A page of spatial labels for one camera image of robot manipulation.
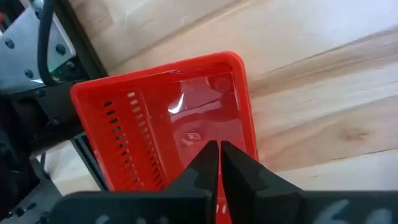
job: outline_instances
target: light wood surface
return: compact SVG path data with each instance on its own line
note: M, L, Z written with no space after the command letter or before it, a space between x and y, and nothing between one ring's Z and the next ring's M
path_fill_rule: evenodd
M240 54L260 161L282 177L398 189L398 1L70 1L110 75Z

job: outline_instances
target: metal plate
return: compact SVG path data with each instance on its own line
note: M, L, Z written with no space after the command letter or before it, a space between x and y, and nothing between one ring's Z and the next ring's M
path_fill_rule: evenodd
M29 7L0 35L0 94L8 95L44 86L37 68L39 24L35 11ZM13 48L7 46L9 40L12 40ZM64 46L64 54L57 53L58 44ZM75 54L72 43L54 16L49 39L50 72ZM32 78L25 74L27 70L31 71Z

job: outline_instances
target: red plastic basket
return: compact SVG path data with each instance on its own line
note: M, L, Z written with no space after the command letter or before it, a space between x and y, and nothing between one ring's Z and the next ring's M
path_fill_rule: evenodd
M223 52L76 84L72 100L112 190L162 190L209 140L255 160L243 61ZM219 174L217 222L231 223Z

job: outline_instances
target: wooden table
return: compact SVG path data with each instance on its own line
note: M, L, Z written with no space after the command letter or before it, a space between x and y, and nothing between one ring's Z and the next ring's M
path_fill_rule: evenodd
M109 75L240 54L260 161L294 184L398 189L398 1L70 1Z

